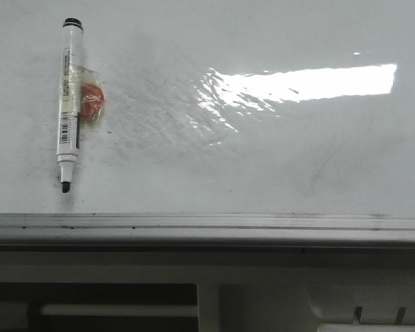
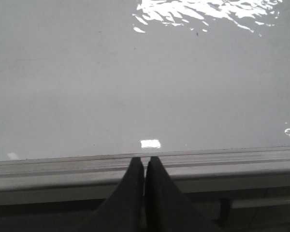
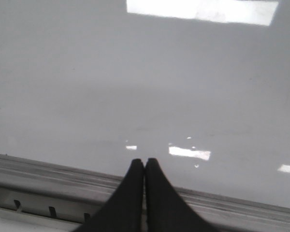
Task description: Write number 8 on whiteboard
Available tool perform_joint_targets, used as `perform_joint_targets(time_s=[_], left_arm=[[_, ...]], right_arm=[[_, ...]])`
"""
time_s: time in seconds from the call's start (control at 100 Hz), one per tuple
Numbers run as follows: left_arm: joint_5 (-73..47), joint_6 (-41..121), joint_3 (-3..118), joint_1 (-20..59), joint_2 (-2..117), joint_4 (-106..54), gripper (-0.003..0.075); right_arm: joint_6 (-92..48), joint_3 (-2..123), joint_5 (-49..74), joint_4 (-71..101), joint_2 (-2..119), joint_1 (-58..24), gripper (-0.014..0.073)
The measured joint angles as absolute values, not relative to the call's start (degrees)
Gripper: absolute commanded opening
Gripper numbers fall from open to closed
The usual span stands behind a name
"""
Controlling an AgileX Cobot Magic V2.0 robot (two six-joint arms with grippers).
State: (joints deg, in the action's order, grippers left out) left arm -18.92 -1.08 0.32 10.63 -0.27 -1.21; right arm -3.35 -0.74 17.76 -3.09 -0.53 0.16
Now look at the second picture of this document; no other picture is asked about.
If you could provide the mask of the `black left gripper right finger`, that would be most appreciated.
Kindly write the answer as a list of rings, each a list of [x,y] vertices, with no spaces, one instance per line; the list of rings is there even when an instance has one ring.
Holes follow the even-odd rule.
[[[145,179],[145,212],[150,232],[220,232],[178,189],[159,157],[151,157]]]

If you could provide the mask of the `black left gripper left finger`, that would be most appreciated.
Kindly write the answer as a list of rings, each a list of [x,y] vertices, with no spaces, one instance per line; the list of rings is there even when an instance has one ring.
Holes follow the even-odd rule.
[[[138,232],[143,204],[144,166],[140,157],[131,159],[112,195],[73,232]]]

